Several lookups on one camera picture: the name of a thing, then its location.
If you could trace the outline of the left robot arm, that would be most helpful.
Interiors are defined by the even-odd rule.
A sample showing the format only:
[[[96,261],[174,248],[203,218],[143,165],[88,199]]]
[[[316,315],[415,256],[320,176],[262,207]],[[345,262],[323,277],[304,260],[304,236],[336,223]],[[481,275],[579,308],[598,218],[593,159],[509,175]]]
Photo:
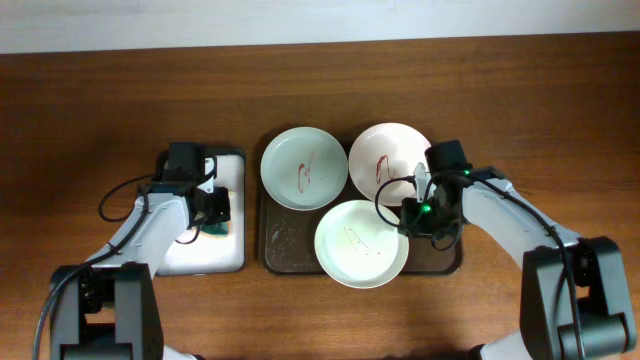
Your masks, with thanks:
[[[38,321],[32,356],[50,330],[53,359],[181,359],[164,342],[152,280],[186,230],[230,220],[219,175],[240,175],[239,148],[173,143],[156,169],[139,177],[136,200],[120,229],[78,265],[59,267]]]

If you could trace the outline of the green yellow sponge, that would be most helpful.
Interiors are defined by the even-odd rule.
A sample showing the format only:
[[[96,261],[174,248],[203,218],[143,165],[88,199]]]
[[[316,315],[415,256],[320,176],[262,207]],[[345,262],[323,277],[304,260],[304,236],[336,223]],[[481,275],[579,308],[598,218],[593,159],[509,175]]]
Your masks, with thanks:
[[[229,231],[230,228],[228,222],[205,224],[201,226],[201,232],[209,236],[226,237],[229,234]]]

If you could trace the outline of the cream white plate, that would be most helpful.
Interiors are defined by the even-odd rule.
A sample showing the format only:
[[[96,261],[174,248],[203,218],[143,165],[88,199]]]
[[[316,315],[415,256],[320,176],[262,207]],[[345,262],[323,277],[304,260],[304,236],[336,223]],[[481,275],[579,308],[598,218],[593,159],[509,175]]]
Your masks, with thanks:
[[[322,269],[336,282],[356,289],[383,286],[400,274],[409,239],[393,226],[399,218],[368,200],[350,200],[330,209],[317,225],[314,250]]]

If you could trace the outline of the pink plate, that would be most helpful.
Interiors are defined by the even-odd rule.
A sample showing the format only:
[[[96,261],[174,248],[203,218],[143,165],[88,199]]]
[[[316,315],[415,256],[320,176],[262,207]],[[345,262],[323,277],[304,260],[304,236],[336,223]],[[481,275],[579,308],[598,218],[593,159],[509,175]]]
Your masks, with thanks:
[[[431,146],[418,130],[401,123],[374,125],[361,133],[349,151],[349,175],[359,192],[371,201],[387,181],[414,174],[426,164]]]

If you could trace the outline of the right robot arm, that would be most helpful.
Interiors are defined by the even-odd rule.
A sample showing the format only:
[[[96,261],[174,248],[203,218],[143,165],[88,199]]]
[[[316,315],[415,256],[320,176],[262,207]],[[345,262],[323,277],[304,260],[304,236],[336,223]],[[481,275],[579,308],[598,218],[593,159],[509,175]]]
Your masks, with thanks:
[[[493,167],[474,168],[459,141],[425,152],[408,180],[400,231],[446,251],[467,225],[490,235],[522,271],[519,329],[473,359],[597,359],[636,348],[638,331],[618,245],[586,238],[526,201]]]

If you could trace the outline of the pale green plate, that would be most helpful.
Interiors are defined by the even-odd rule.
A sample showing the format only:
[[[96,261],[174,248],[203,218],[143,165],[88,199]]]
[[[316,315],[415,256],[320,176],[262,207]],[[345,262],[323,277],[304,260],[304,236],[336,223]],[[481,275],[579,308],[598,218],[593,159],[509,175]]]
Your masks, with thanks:
[[[278,204],[297,211],[328,205],[342,192],[348,161],[340,142],[314,127],[296,127],[277,135],[260,162],[262,184]]]

